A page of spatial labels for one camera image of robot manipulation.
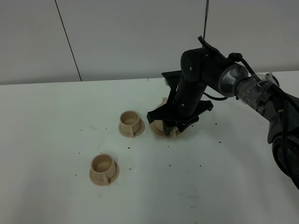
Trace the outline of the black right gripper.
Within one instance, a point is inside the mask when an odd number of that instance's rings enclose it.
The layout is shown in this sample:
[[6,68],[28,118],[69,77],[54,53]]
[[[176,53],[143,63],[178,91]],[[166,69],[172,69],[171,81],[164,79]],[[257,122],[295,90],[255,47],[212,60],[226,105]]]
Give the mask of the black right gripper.
[[148,112],[148,122],[161,120],[166,136],[170,135],[174,127],[182,133],[199,120],[200,114],[212,110],[211,101],[201,100],[205,89],[205,83],[189,82],[182,74],[177,88],[171,89],[166,104]]

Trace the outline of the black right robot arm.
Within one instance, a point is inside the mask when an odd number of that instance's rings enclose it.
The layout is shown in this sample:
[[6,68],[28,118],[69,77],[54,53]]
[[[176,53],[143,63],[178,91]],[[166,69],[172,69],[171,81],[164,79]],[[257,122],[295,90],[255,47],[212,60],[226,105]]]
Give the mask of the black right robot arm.
[[162,122],[162,133],[174,128],[183,132],[210,111],[213,104],[202,100],[210,87],[223,98],[236,97],[269,122],[268,143],[280,170],[295,185],[299,183],[299,100],[285,93],[271,74],[257,75],[240,53],[225,57],[199,37],[201,48],[185,51],[181,69],[164,72],[170,87],[166,103],[148,112],[148,122]]

